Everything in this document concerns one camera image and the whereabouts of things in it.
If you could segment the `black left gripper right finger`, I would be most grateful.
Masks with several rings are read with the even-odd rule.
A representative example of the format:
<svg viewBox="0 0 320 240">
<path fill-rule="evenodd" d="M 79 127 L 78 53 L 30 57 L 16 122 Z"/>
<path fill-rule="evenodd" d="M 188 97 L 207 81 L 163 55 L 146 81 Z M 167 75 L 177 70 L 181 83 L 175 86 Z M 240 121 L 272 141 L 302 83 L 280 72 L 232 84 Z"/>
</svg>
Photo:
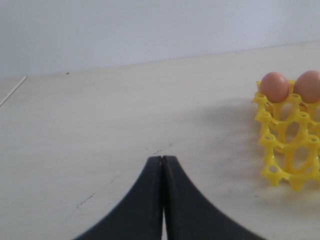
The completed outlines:
<svg viewBox="0 0 320 240">
<path fill-rule="evenodd" d="M 177 157 L 162 157 L 162 202 L 169 240 L 260 240 L 211 204 Z"/>
</svg>

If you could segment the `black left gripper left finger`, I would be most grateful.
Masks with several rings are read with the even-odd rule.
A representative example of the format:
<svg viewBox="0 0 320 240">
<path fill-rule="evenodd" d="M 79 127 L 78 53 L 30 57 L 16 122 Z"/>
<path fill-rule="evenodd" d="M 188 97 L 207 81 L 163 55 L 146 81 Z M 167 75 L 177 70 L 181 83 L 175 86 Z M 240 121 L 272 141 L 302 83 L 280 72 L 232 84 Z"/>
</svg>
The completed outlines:
<svg viewBox="0 0 320 240">
<path fill-rule="evenodd" d="M 162 157 L 153 156 L 118 205 L 78 240 L 160 240 L 163 229 Z"/>
</svg>

